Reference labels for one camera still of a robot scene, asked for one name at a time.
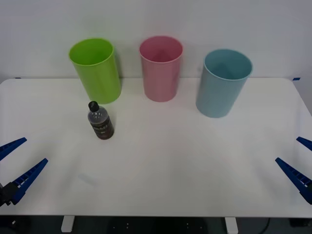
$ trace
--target plastic bottle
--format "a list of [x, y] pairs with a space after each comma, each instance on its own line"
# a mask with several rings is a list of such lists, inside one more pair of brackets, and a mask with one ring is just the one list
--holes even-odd
[[114, 128], [105, 108], [99, 106], [96, 101], [91, 101], [89, 109], [88, 120], [97, 137], [102, 140], [111, 138]]

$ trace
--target table leg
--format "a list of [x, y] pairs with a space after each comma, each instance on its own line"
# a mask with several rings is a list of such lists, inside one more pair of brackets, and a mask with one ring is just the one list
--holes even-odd
[[62, 223], [62, 233], [70, 233], [73, 229], [75, 216], [74, 215], [65, 215]]
[[235, 217], [225, 217], [225, 225], [228, 234], [238, 234], [238, 227]]

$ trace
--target pink cup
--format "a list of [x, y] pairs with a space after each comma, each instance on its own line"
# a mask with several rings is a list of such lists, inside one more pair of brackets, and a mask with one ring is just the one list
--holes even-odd
[[140, 46], [145, 95], [153, 101], [169, 101], [176, 95], [182, 44], [175, 38], [155, 36]]

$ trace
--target black bottle cap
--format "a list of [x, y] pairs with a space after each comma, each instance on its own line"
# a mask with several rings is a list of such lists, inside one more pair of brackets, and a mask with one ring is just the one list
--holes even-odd
[[99, 110], [98, 103], [96, 101], [90, 101], [89, 102], [89, 109], [91, 112], [96, 112]]

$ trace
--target cup rim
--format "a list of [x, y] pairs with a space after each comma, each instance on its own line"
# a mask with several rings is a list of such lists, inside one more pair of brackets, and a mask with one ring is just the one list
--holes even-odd
[[[146, 42], [147, 40], [149, 40], [149, 39], [152, 39], [152, 38], [159, 38], [159, 37], [162, 37], [162, 38], [163, 38], [163, 37], [165, 37], [165, 38], [171, 38], [171, 39], [175, 40], [176, 42], [178, 42], [179, 45], [180, 45], [181, 48], [182, 48], [181, 54], [180, 54], [177, 58], [175, 58], [175, 59], [173, 59], [173, 60], [170, 60], [170, 61], [167, 61], [167, 62], [155, 62], [155, 61], [152, 61], [152, 60], [149, 60], [149, 59], [145, 58], [145, 57], [142, 55], [142, 53], [141, 53], [142, 44], [143, 44], [144, 42]], [[139, 53], [140, 53], [140, 56], [141, 56], [143, 59], [145, 59], [146, 61], [149, 61], [149, 62], [152, 62], [152, 63], [157, 63], [157, 64], [166, 64], [166, 63], [174, 62], [174, 61], [178, 60], [179, 58], [181, 58], [181, 56], [182, 56], [182, 54], [183, 54], [183, 51], [184, 51], [184, 48], [183, 48], [182, 43], [181, 43], [178, 39], [176, 39], [176, 38], [174, 38], [174, 37], [167, 36], [167, 35], [157, 35], [157, 36], [149, 37], [149, 38], [145, 39], [143, 42], [141, 42], [138, 51], [139, 51]]]
[[[251, 67], [252, 67], [251, 70], [250, 70], [250, 72], [249, 72], [249, 74], [246, 75], [245, 77], [239, 78], [239, 79], [226, 79], [226, 78], [219, 77], [219, 76], [217, 76], [216, 74], [212, 73], [212, 72], [207, 68], [206, 63], [205, 63], [205, 60], [206, 60], [206, 58], [207, 58], [207, 56], [208, 56], [209, 54], [211, 54], [211, 53], [214, 52], [214, 51], [218, 51], [218, 50], [229, 50], [229, 51], [237, 52], [237, 53], [241, 54], [242, 56], [244, 56], [244, 57], [250, 62], [250, 65], [251, 65]], [[239, 52], [239, 51], [237, 51], [237, 50], [232, 50], [232, 49], [227, 49], [227, 48], [211, 50], [211, 51], [205, 56], [205, 58], [204, 58], [204, 67], [205, 67], [205, 69], [206, 69], [211, 75], [213, 75], [214, 77], [219, 78], [219, 79], [222, 79], [222, 80], [226, 80], [226, 81], [231, 81], [231, 82], [236, 82], [236, 81], [240, 81], [240, 80], [243, 80], [243, 79], [248, 78], [248, 77], [250, 76], [250, 74], [253, 72], [253, 69], [254, 69], [254, 65], [253, 65], [252, 61], [251, 61], [246, 55], [244, 55], [243, 53], [241, 53], [241, 52]]]
[[[81, 43], [81, 42], [85, 42], [85, 41], [87, 41], [87, 40], [94, 40], [94, 39], [100, 39], [100, 40], [103, 40], [103, 41], [105, 41], [105, 42], [108, 42], [108, 43], [110, 44], [110, 46], [112, 47], [112, 52], [111, 52], [111, 54], [110, 54], [106, 59], [104, 59], [103, 61], [98, 62], [98, 63], [94, 63], [94, 64], [90, 64], [90, 65], [84, 65], [84, 64], [76, 63], [76, 62], [74, 62], [74, 61], [70, 58], [70, 53], [72, 52], [72, 49], [73, 49], [76, 45], [78, 45], [78, 44]], [[74, 44], [74, 45], [70, 48], [70, 50], [69, 50], [69, 52], [68, 52], [68, 57], [69, 57], [69, 60], [70, 60], [73, 64], [76, 64], [76, 65], [81, 66], [81, 67], [91, 67], [91, 66], [99, 65], [99, 64], [101, 64], [101, 63], [107, 61], [107, 60], [114, 54], [114, 51], [115, 51], [115, 48], [114, 48], [113, 44], [112, 44], [109, 40], [107, 40], [107, 39], [105, 39], [105, 38], [87, 38], [87, 39], [81, 40], [81, 41], [77, 42], [76, 44]]]

